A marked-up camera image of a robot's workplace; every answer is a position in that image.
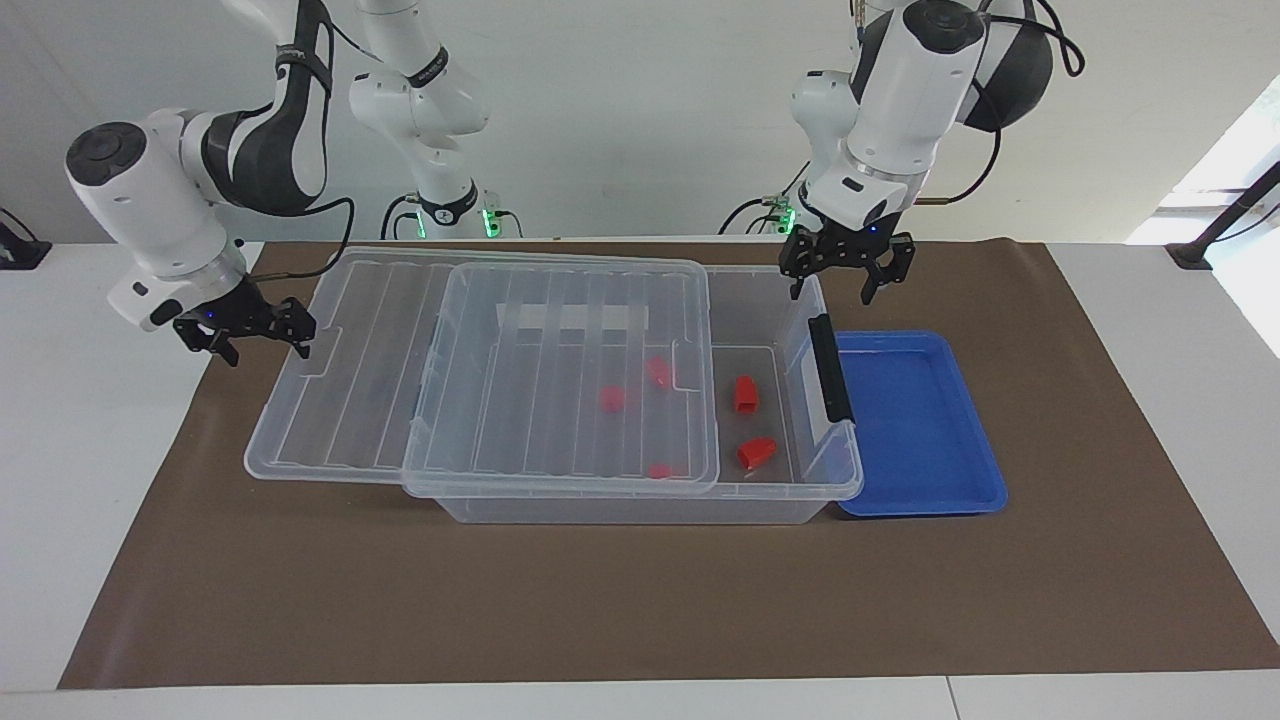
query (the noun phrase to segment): white wall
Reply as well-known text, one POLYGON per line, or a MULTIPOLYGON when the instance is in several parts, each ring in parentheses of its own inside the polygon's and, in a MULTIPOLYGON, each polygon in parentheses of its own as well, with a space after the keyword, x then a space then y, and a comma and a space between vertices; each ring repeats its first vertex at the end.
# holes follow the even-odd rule
MULTIPOLYGON (((339 24, 360 37, 349 0, 339 24)), ((813 68, 850 64, 844 0, 438 0, 453 59, 484 78, 494 118, 465 138, 476 177, 530 234, 714 232, 728 209, 780 190, 806 159, 787 111, 813 68)), ((1057 0, 1089 69, 1059 70, 1050 95, 1006 135, 989 184, 920 208, 920 237, 1123 240, 1280 73, 1274 0, 1057 0)), ((0 0, 0 202, 61 241, 101 240, 64 187, 79 129, 161 106, 265 102, 271 44, 216 0, 0 0)), ((357 236, 412 190, 392 150, 346 108, 370 68, 339 50, 329 196, 352 193, 357 236)), ((989 137, 948 136, 927 193, 956 192, 989 137)), ((333 237, 340 217, 227 213, 248 238, 333 237)))

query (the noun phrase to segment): blue plastic tray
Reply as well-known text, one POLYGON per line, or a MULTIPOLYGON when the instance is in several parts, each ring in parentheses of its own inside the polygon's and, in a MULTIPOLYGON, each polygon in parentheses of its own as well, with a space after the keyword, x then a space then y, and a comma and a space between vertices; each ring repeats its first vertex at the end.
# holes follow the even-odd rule
POLYGON ((937 333, 836 333, 867 484, 861 518, 975 515, 1009 501, 951 346, 937 333))

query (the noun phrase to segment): black box handle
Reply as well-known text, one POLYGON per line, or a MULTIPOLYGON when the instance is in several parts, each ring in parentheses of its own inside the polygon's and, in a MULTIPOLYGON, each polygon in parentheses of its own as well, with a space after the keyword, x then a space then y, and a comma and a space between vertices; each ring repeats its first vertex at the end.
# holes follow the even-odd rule
POLYGON ((854 407, 849 404, 849 388, 845 387, 845 372, 840 366, 840 348, 836 346, 831 315, 823 313, 809 319, 809 340, 813 341, 813 356, 818 361, 818 382, 822 384, 822 402, 827 406, 827 420, 852 423, 854 407))

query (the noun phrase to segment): black mount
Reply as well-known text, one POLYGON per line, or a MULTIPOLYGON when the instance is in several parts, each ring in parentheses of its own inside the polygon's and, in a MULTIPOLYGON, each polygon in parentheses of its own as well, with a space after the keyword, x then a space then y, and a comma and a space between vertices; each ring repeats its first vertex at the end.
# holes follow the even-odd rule
POLYGON ((796 281, 791 286, 791 300, 800 297, 805 278, 827 268, 867 270, 863 305, 870 305, 876 291, 882 286, 905 281, 915 255, 915 242, 910 233, 893 234, 901 217, 901 213, 886 215, 860 231, 849 229, 831 219, 824 220, 818 232, 801 225, 792 228, 778 255, 778 269, 796 281), (892 256, 887 265, 881 265, 879 258, 886 252, 892 256))
POLYGON ((1222 214, 1215 218, 1199 237, 1190 242, 1166 245, 1165 251, 1184 270, 1212 270, 1213 265, 1210 265, 1208 260, 1204 259, 1208 247, 1219 242, 1224 232, 1252 210, 1277 184, 1280 184, 1280 163, 1271 165, 1271 169, 1262 173, 1262 177, 1240 193, 1226 210, 1222 210, 1222 214))
POLYGON ((269 304, 246 278, 223 297, 174 319, 173 329, 192 352, 212 352, 234 368, 239 364, 239 352, 230 341, 237 337, 279 340, 308 357, 311 348, 306 343, 316 336, 316 320, 297 297, 288 297, 279 305, 269 304))
POLYGON ((827 420, 854 421, 854 407, 849 402, 849 387, 845 384, 845 369, 840 365, 840 343, 836 342, 831 315, 823 313, 809 318, 809 338, 813 341, 813 359, 818 365, 818 384, 822 387, 827 420))
POLYGON ((8 225, 0 223, 0 247, 4 247, 12 258, 0 255, 0 270, 35 270, 52 246, 51 242, 22 240, 8 225))

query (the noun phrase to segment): plastic storage bin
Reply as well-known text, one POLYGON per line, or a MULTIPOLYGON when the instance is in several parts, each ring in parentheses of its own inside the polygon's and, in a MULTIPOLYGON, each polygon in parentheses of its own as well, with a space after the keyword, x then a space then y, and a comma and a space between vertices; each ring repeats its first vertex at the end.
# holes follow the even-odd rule
MULTIPOLYGON (((716 456, 708 457, 708 465, 719 468, 714 482, 695 480, 694 464, 689 469, 673 468, 678 477, 663 480, 676 488, 692 488, 676 489, 680 495, 658 495, 669 487, 658 492, 622 489, 618 480, 650 479, 623 473, 621 465, 608 473, 602 465, 589 465, 591 474, 582 477, 595 482, 570 486, 579 489, 556 489, 564 487, 566 478, 550 473, 526 474, 518 483, 461 477, 442 482, 424 473, 428 464, 415 460, 424 460, 429 452, 415 457, 406 450, 411 421, 426 402, 425 392, 419 397, 419 378, 424 377, 433 333, 447 331, 443 325, 435 329, 435 318, 448 278, 467 263, 530 261, 657 263, 348 250, 316 288, 312 313, 320 331, 312 356, 302 360, 291 354, 285 361, 246 451, 250 473, 269 479, 399 483, 411 495, 436 498, 463 523, 791 524, 809 520, 832 500, 858 495, 863 471, 852 423, 827 418, 808 328, 808 319, 824 311, 818 283, 808 283, 800 300, 792 302, 788 281, 773 268, 707 269, 710 406, 717 438, 716 456), (732 407, 733 383, 741 374, 751 375, 760 391, 760 407, 754 415, 739 415, 732 407), (773 437, 778 452, 765 466, 745 473, 735 450, 760 436, 773 437)), ((500 305, 506 310, 506 304, 500 305)), ((525 319, 521 325, 544 325, 540 313, 520 310, 518 316, 525 319)), ((489 329, 499 327, 495 320, 489 329)), ((652 319, 648 327, 654 327, 652 319)), ((673 351, 677 382, 680 368, 692 363, 681 357, 673 351)), ((696 445, 687 443, 690 448, 696 445)))
POLYGON ((435 498, 462 523, 796 524, 832 500, 856 496, 863 471, 854 427, 827 420, 809 334, 809 318, 826 313, 818 283, 806 283, 792 302, 790 281, 774 268, 716 266, 707 274, 721 452, 719 478, 707 492, 612 497, 451 488, 439 493, 412 479, 406 491, 435 498), (735 413, 732 405, 733 383, 744 374, 760 393, 760 407, 750 415, 735 413), (748 473, 735 452, 755 437, 772 437, 778 452, 748 473))

